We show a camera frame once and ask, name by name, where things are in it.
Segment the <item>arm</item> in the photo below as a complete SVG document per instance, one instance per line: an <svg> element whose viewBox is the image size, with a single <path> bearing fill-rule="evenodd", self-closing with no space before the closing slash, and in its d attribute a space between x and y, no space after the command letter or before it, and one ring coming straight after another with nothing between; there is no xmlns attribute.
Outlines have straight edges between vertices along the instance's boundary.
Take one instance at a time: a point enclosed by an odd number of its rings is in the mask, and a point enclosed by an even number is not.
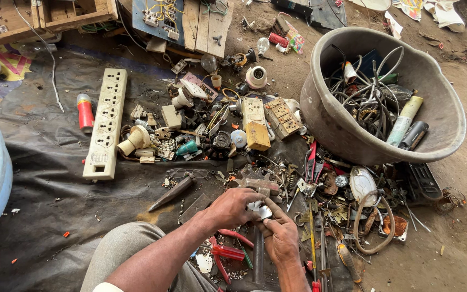
<svg viewBox="0 0 467 292"><path fill-rule="evenodd" d="M229 189L191 220L140 250L105 280L126 292L167 291L177 273L200 244L218 229L231 229L261 218L246 211L248 203L263 200L252 189Z"/></svg>
<svg viewBox="0 0 467 292"><path fill-rule="evenodd" d="M298 254L298 231L295 223L272 200L266 205L275 220L255 222L264 235L264 244L279 275L282 292L311 291Z"/></svg>

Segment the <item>red screwdriver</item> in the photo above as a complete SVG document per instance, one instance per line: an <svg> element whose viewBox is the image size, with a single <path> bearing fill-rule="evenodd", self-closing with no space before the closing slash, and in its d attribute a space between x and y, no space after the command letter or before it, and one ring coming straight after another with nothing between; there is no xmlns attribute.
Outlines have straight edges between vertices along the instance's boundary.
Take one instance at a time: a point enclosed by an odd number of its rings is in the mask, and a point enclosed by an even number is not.
<svg viewBox="0 0 467 292"><path fill-rule="evenodd" d="M240 249L228 247L212 243L212 245L202 244L201 247L210 249L211 254L227 257L234 260L242 261L244 259L244 252Z"/></svg>

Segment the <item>white sleeve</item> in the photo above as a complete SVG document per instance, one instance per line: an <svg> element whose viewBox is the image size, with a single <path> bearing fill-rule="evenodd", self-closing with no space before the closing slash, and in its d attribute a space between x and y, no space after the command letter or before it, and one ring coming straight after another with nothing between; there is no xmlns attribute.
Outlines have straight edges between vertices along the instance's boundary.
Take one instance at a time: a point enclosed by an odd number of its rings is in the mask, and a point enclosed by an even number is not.
<svg viewBox="0 0 467 292"><path fill-rule="evenodd" d="M110 283L100 283L93 289L93 292L124 292L117 286L110 284Z"/></svg>

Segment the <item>circuit board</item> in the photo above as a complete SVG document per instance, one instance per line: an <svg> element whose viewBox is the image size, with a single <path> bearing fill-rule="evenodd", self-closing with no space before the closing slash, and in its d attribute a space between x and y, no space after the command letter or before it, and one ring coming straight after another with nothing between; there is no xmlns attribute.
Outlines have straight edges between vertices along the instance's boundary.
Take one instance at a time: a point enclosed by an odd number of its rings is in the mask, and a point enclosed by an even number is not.
<svg viewBox="0 0 467 292"><path fill-rule="evenodd" d="M151 25L145 23L144 19L146 15L142 11L146 10L146 4L150 11L156 16L156 18L151 17L151 19L156 22L157 26L155 23ZM173 7L160 6L170 4L172 4L177 10L183 11L183 0L133 0L133 28L150 35L163 38L180 46L185 46L182 24L183 14L175 10ZM173 32L176 31L176 28L177 33L179 34L177 40L173 38Z"/></svg>

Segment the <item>knee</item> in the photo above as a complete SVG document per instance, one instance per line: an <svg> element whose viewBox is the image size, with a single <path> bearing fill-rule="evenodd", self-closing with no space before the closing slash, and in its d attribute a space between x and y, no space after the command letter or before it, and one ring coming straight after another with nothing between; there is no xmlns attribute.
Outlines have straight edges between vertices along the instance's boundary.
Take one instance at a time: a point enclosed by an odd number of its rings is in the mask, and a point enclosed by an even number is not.
<svg viewBox="0 0 467 292"><path fill-rule="evenodd" d="M130 222L109 231L101 244L109 246L127 246L132 243L147 246L165 236L158 226L147 222Z"/></svg>

